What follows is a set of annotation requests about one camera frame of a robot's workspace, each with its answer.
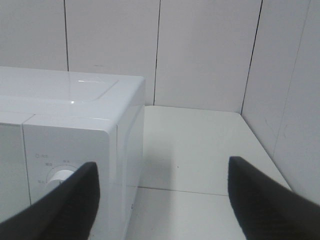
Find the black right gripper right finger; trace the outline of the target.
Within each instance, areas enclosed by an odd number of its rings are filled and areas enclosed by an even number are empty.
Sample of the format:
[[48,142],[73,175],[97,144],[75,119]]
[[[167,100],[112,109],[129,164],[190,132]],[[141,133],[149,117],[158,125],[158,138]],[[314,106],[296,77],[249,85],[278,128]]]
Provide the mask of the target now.
[[227,190],[248,240],[318,240],[320,207],[282,186],[240,156],[228,161]]

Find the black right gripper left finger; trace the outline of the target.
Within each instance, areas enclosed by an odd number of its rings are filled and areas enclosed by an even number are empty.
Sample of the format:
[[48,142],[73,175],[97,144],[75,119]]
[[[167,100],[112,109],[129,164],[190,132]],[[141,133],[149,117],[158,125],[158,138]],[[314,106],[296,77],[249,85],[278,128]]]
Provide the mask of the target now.
[[98,166],[86,162],[63,183],[0,224],[2,240],[87,240],[100,202]]

